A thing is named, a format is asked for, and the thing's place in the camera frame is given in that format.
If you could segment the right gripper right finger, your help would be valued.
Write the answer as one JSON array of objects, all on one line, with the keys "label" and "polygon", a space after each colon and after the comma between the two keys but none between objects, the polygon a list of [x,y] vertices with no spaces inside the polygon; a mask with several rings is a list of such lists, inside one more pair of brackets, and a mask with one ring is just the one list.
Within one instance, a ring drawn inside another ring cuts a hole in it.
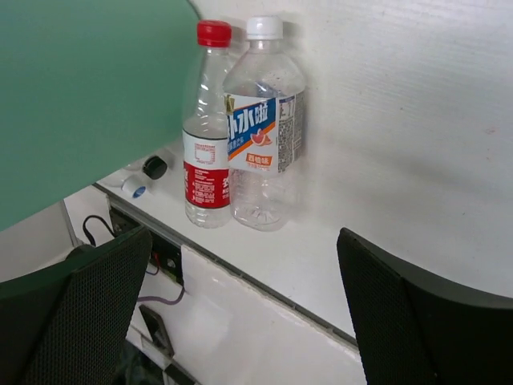
[{"label": "right gripper right finger", "polygon": [[510,384],[512,300],[341,229],[341,279],[368,384]]}]

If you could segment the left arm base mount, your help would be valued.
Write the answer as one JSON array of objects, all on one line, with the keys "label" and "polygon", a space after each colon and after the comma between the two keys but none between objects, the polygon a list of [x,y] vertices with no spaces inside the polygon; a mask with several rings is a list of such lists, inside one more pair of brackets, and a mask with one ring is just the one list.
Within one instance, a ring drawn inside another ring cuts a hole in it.
[{"label": "left arm base mount", "polygon": [[117,233],[102,217],[89,215],[83,220],[82,228],[92,246],[96,246],[96,240],[87,228],[90,219],[100,221],[113,236],[112,241],[101,245],[99,249],[115,256],[109,260],[109,269],[115,273],[116,278],[122,278],[121,283],[112,286],[118,290],[117,293],[109,296],[114,299],[113,304],[120,308],[116,313],[123,316],[123,328],[128,329],[134,312],[139,311],[147,327],[149,341],[161,354],[171,359],[175,351],[164,319],[147,304],[155,302],[174,306],[183,299],[185,288],[182,288],[178,297],[173,300],[159,296],[140,296],[144,277],[157,276],[162,269],[160,256],[153,249],[153,233],[141,225],[134,225],[123,233]]}]

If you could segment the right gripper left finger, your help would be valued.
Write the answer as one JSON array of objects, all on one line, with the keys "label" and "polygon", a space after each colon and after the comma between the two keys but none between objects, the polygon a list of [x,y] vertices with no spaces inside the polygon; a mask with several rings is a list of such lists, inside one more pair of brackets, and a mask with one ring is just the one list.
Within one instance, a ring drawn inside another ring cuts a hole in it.
[{"label": "right gripper left finger", "polygon": [[3,384],[110,384],[127,330],[109,269],[89,248],[1,284]]}]

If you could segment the red cap water bottle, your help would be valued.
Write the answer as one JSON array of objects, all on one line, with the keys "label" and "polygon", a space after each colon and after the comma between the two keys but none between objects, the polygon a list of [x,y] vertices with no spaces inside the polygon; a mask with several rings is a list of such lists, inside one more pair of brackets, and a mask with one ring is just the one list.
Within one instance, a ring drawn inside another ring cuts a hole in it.
[{"label": "red cap water bottle", "polygon": [[219,228],[229,222],[228,139],[223,82],[232,69],[230,24],[201,20],[196,27],[202,49],[195,107],[183,126],[185,213],[194,225]]}]

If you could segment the grapefruit label white cap bottle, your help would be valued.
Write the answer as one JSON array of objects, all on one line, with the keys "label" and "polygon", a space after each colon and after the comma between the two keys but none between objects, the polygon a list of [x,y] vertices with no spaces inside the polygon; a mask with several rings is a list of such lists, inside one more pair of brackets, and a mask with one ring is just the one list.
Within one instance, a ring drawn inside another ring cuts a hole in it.
[{"label": "grapefruit label white cap bottle", "polygon": [[242,225],[272,232],[298,200],[306,81],[285,50],[280,17],[251,17],[246,37],[248,49],[223,83],[230,209]]}]

